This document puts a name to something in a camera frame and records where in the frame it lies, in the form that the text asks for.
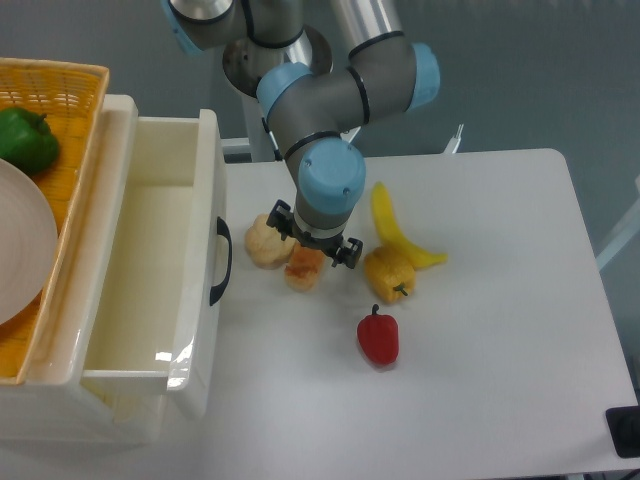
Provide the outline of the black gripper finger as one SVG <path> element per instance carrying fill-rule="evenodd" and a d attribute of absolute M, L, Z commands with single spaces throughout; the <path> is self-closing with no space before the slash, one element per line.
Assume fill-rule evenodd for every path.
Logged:
<path fill-rule="evenodd" d="M 344 265 L 348 269 L 354 269 L 362 255 L 363 242 L 359 239 L 342 236 L 337 238 L 332 245 L 325 250 L 325 255 L 331 259 L 331 266 Z"/>
<path fill-rule="evenodd" d="M 291 207 L 283 200 L 277 200 L 267 217 L 266 225 L 275 229 L 281 240 L 285 241 L 289 238 L 295 238 L 293 224 L 294 218 Z"/>

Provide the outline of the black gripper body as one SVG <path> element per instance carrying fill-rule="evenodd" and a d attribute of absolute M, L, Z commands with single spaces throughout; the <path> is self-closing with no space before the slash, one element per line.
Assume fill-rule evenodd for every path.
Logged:
<path fill-rule="evenodd" d="M 343 247 L 343 232 L 346 223 L 342 223 L 331 229 L 312 228 L 304 221 L 292 221 L 293 237 L 306 248 L 324 252 L 327 256 L 335 256 Z"/>

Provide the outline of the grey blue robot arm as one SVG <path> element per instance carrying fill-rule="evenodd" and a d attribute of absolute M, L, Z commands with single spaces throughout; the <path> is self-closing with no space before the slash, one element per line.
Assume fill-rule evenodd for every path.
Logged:
<path fill-rule="evenodd" d="M 181 47 L 218 46 L 247 53 L 246 94 L 285 161 L 296 187 L 293 205 L 278 202 L 269 226 L 321 251 L 335 264 L 357 265 L 362 243 L 344 231 L 366 170 L 344 133 L 431 102 L 440 88 L 435 55 L 405 37 L 391 1 L 335 1 L 348 48 L 341 70 L 315 72 L 310 32 L 299 1 L 166 1 L 163 10 Z"/>

